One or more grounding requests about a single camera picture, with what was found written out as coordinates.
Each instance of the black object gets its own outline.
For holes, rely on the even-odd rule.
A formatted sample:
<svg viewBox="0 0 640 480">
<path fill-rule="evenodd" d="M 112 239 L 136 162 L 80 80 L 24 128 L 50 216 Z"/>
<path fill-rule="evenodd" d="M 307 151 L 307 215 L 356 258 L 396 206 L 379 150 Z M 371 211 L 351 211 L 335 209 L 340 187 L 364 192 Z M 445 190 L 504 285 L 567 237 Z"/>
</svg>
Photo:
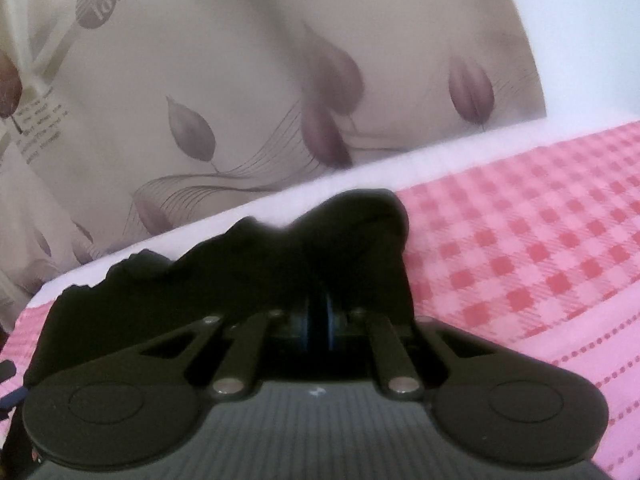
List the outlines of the black object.
<svg viewBox="0 0 640 480">
<path fill-rule="evenodd" d="M 407 227 L 391 193 L 350 192 L 285 230 L 245 219 L 174 264 L 145 253 L 94 288 L 66 291 L 26 376 L 22 420 L 49 467 L 43 478 L 54 463 L 93 472 L 144 465 L 149 478 L 173 478 L 193 456 L 189 475 L 249 478 L 231 441 L 262 463 L 254 478 L 288 478 L 253 433 L 238 440 L 242 428 L 287 447 L 305 470 L 333 463 L 334 478 L 338 456 L 373 460 L 389 446 L 400 469 L 376 478 L 421 478 L 401 456 L 415 447 L 411 460 L 434 474 L 445 458 L 458 464 L 439 478 L 606 478 L 587 462 L 608 421 L 593 385 L 414 322 L 401 259 Z M 287 445 L 292 434 L 318 445 Z M 198 444 L 204 435 L 218 444 Z"/>
</svg>

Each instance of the black fabric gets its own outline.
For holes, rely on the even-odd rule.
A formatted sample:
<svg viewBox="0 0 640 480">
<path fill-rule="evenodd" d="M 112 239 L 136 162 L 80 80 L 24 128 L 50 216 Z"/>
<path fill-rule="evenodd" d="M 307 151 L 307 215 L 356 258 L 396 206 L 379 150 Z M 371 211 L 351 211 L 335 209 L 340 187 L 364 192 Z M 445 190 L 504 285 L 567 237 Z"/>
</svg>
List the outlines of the black fabric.
<svg viewBox="0 0 640 480">
<path fill-rule="evenodd" d="M 402 262 L 407 233 L 395 195 L 356 190 L 284 229 L 245 218 L 175 263 L 143 251 L 111 267 L 98 285 L 72 286 L 60 295 L 24 384 L 32 388 L 60 370 L 209 314 L 233 323 L 259 310 L 297 308 L 318 278 L 344 309 L 363 307 L 409 323 L 413 305 Z"/>
</svg>

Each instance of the gray ribbed surface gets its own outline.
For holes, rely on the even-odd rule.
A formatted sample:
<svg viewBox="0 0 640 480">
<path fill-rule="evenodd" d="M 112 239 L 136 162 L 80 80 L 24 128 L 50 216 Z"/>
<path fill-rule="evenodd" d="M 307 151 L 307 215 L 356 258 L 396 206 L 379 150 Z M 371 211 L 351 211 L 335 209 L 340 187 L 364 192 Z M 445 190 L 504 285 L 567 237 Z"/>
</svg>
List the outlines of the gray ribbed surface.
<svg viewBox="0 0 640 480">
<path fill-rule="evenodd" d="M 393 402 L 370 383 L 268 383 L 223 404 L 185 446 L 154 464 L 90 474 L 46 463 L 30 480 L 606 480 L 591 463 L 555 472 L 486 465 L 442 439 L 417 404 Z"/>
</svg>

